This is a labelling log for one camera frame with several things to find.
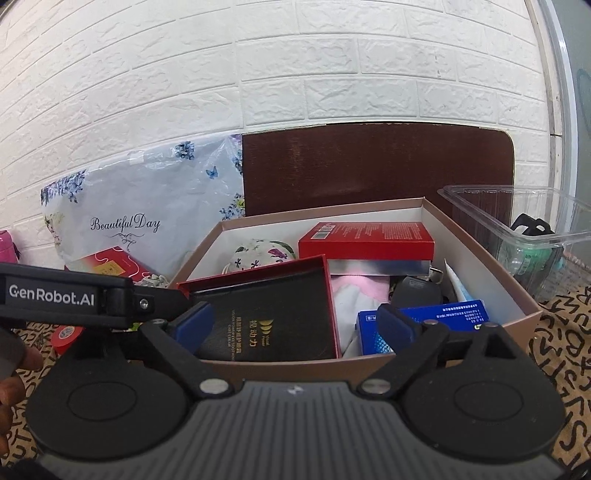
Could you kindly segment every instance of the white floral cloth pouch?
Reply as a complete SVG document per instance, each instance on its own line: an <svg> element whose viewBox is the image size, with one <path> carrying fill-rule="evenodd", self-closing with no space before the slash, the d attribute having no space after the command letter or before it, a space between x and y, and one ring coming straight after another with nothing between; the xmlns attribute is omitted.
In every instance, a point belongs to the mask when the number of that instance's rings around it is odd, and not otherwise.
<svg viewBox="0 0 591 480"><path fill-rule="evenodd" d="M251 240L240 245L222 273L238 272L250 268L274 265L295 260L294 249L279 240Z"/></svg>
<svg viewBox="0 0 591 480"><path fill-rule="evenodd" d="M41 207L65 263L119 246L172 278L220 220L244 215L242 136L122 154L43 188Z"/></svg>

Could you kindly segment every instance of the red round object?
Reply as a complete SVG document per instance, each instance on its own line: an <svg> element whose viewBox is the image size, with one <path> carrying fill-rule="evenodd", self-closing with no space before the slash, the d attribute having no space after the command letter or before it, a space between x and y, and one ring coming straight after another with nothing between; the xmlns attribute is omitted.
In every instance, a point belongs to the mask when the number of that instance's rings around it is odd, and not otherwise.
<svg viewBox="0 0 591 480"><path fill-rule="evenodd" d="M82 327L60 326L51 336L51 345L58 355L63 355L83 331Z"/></svg>

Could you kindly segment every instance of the butterfly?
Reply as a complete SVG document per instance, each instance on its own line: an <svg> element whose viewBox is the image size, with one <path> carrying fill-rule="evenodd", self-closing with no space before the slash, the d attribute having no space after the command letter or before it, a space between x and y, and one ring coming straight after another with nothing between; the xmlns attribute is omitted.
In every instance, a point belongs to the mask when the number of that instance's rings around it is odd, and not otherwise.
<svg viewBox="0 0 591 480"><path fill-rule="evenodd" d="M207 173L207 176L209 178L216 179L217 178L217 167L214 165L213 170L205 170L205 173Z"/></svg>

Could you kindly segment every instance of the blue box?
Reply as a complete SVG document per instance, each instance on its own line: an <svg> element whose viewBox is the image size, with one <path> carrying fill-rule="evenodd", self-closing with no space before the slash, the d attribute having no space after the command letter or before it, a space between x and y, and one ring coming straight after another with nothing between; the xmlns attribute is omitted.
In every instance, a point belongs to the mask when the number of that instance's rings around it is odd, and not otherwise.
<svg viewBox="0 0 591 480"><path fill-rule="evenodd" d="M478 330L480 324L488 322L488 314L481 300L463 301L460 303L446 303L429 307L413 307L400 309L415 322L424 320L439 320L445 323L450 330L457 332L470 332ZM359 312L357 325L361 351L363 355L375 353L390 353L393 350L378 333L375 310Z"/></svg>

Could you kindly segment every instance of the white brick wall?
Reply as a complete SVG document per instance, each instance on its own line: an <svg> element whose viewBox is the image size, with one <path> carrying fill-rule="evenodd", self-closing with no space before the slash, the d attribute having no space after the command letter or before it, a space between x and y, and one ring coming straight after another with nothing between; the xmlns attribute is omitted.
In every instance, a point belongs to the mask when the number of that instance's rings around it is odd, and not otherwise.
<svg viewBox="0 0 591 480"><path fill-rule="evenodd" d="M70 170L184 135L413 119L506 130L516 182L546 184L524 0L18 0L0 20L0 228L60 267L39 190Z"/></svg>

